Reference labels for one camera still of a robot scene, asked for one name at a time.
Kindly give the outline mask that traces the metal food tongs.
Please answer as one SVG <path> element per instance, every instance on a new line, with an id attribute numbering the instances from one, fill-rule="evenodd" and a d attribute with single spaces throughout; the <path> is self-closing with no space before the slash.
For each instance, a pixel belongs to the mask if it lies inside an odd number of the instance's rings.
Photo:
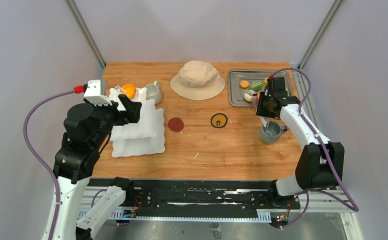
<path id="1" fill-rule="evenodd" d="M 255 109 L 255 111 L 257 111 L 259 109 L 259 97 L 257 95 L 255 95 L 251 98 L 251 104 L 252 104 L 253 108 Z M 265 128 L 267 128 L 269 126 L 270 121 L 264 116 L 258 115 L 258 117 L 259 117 L 262 125 Z"/>

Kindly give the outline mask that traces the white chocolate donut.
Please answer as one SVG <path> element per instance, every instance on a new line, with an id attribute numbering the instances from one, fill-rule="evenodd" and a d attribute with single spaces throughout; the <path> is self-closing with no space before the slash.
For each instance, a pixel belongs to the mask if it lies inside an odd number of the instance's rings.
<path id="1" fill-rule="evenodd" d="M 243 99 L 245 102 L 251 103 L 253 98 L 257 96 L 257 92 L 251 89 L 248 89 L 243 94 Z"/>

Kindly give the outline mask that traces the orange macaron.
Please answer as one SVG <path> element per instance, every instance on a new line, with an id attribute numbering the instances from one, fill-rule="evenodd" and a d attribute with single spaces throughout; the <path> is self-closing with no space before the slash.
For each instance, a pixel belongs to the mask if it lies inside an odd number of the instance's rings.
<path id="1" fill-rule="evenodd" d="M 128 83 L 120 87 L 120 93 L 132 99 L 136 95 L 137 89 L 133 84 Z"/>

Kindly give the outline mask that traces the white tiered dessert stand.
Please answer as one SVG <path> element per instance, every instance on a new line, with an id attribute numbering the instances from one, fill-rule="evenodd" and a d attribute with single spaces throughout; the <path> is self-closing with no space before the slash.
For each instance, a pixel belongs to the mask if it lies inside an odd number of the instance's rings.
<path id="1" fill-rule="evenodd" d="M 113 158 L 162 154 L 165 152 L 164 109 L 156 108 L 155 101 L 147 99 L 147 89 L 136 88 L 131 99 L 142 103 L 137 123 L 115 125 L 111 131 Z"/>

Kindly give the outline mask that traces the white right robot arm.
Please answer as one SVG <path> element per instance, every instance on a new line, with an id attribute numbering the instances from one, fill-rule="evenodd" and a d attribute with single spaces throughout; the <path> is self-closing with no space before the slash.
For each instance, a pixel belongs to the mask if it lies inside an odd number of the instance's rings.
<path id="1" fill-rule="evenodd" d="M 311 122 L 296 96 L 258 96 L 256 115 L 280 119 L 294 135 L 301 155 L 293 175 L 273 181 L 268 203 L 276 209 L 288 202 L 288 196 L 297 193 L 332 188 L 342 181 L 345 148 L 333 142 Z"/>

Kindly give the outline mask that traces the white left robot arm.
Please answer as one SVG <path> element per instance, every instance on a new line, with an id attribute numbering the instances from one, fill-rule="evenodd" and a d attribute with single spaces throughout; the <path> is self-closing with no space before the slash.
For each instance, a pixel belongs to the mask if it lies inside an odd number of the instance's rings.
<path id="1" fill-rule="evenodd" d="M 140 120 L 141 102 L 131 101 L 123 94 L 118 99 L 123 110 L 118 109 L 115 101 L 94 105 L 87 99 L 68 110 L 63 122 L 65 133 L 52 170 L 58 189 L 53 192 L 44 240 L 93 240 L 119 205 L 128 207 L 134 203 L 134 182 L 115 177 L 91 210 L 78 217 L 94 166 L 112 128 Z"/>

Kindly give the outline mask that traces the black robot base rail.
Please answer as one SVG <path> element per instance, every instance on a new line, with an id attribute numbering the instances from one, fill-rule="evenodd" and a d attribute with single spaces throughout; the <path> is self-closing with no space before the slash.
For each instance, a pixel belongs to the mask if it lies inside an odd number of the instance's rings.
<path id="1" fill-rule="evenodd" d="M 134 190 L 106 221 L 266 223 L 281 229 L 307 213 L 351 212 L 351 202 L 335 187 L 278 197 L 270 181 L 135 179 Z"/>

